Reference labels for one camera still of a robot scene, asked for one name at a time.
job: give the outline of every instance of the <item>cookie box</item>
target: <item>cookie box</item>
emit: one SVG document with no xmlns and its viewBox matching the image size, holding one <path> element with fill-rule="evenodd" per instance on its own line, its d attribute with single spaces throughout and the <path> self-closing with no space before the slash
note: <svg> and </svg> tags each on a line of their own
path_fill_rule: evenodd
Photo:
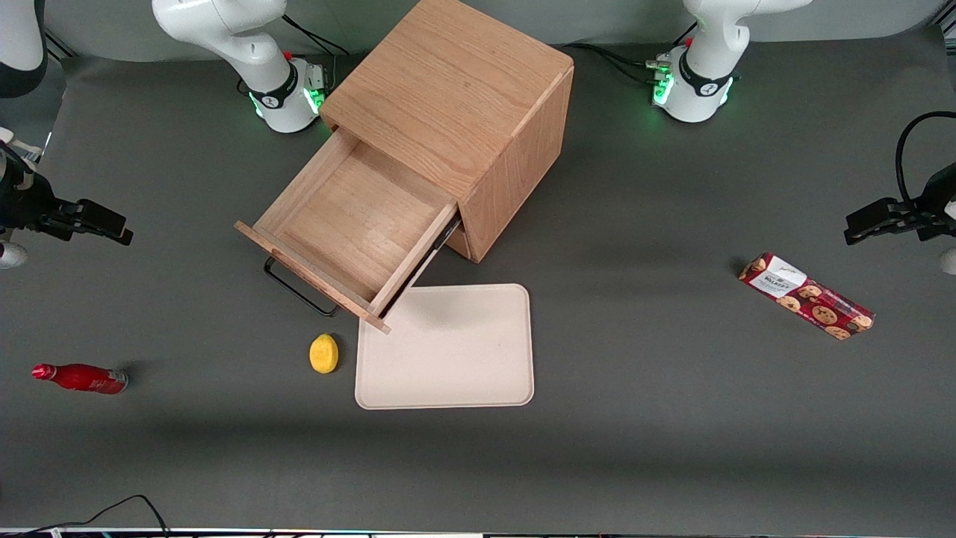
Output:
<svg viewBox="0 0 956 538">
<path fill-rule="evenodd" d="M 873 312 L 769 252 L 752 261 L 739 278 L 837 340 L 873 326 Z"/>
</svg>

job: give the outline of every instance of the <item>green indicator light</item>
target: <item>green indicator light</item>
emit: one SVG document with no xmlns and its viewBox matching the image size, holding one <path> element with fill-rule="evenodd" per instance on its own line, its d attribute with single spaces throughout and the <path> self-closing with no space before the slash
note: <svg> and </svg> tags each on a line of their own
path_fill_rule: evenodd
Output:
<svg viewBox="0 0 956 538">
<path fill-rule="evenodd" d="M 658 86 L 660 87 L 654 91 L 654 102 L 660 105 L 667 102 L 667 96 L 670 95 L 670 88 L 673 85 L 674 76 L 668 73 L 664 80 L 658 82 Z"/>
<path fill-rule="evenodd" d="M 255 115 L 262 118 L 262 110 L 259 109 L 259 103 L 256 102 L 255 97 L 252 96 L 252 92 L 249 92 L 249 100 L 252 101 L 252 106 L 255 107 Z"/>
<path fill-rule="evenodd" d="M 313 114 L 318 114 L 318 107 L 325 102 L 325 94 L 319 90 L 310 90 L 309 88 L 302 88 L 302 94 L 309 101 Z"/>
<path fill-rule="evenodd" d="M 723 96 L 722 98 L 720 98 L 720 103 L 721 103 L 721 104 L 724 104 L 725 102 L 727 102 L 727 96 L 730 95 L 730 86 L 731 86 L 732 84 L 733 84 L 733 77 L 731 77 L 731 78 L 728 79 L 728 81 L 727 81 L 727 90 L 724 91 L 724 96 Z"/>
</svg>

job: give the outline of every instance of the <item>yellow lemon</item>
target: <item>yellow lemon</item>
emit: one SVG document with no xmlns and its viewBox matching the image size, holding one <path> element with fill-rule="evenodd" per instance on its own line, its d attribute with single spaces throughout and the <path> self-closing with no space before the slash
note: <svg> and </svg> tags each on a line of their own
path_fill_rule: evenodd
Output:
<svg viewBox="0 0 956 538">
<path fill-rule="evenodd" d="M 330 334 L 322 334 L 309 347 L 309 362 L 319 373 L 332 373 L 338 366 L 338 346 Z"/>
</svg>

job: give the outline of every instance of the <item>wooden cabinet top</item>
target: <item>wooden cabinet top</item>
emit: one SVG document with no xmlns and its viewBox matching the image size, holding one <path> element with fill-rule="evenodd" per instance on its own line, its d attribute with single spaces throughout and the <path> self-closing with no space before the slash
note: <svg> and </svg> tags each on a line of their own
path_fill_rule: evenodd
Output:
<svg viewBox="0 0 956 538">
<path fill-rule="evenodd" d="M 572 68 L 457 0 L 421 0 L 321 114 L 465 200 Z"/>
</svg>

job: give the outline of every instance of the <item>gray wall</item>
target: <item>gray wall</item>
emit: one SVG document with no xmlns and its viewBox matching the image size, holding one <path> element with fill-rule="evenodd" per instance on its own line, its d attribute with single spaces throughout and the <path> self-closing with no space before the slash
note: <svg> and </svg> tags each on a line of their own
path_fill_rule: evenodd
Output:
<svg viewBox="0 0 956 538">
<path fill-rule="evenodd" d="M 674 39 L 693 19 L 678 0 L 466 0 L 468 4 L 547 43 L 657 43 Z M 757 41 L 854 39 L 917 26 L 945 0 L 816 0 L 778 15 L 753 17 Z M 288 14 L 313 32 L 351 50 L 374 47 L 415 0 L 289 0 Z M 132 61 L 211 58 L 166 36 L 149 0 L 47 0 L 47 25 L 78 52 Z M 315 52 L 281 21 L 266 27 L 279 45 Z"/>
</svg>

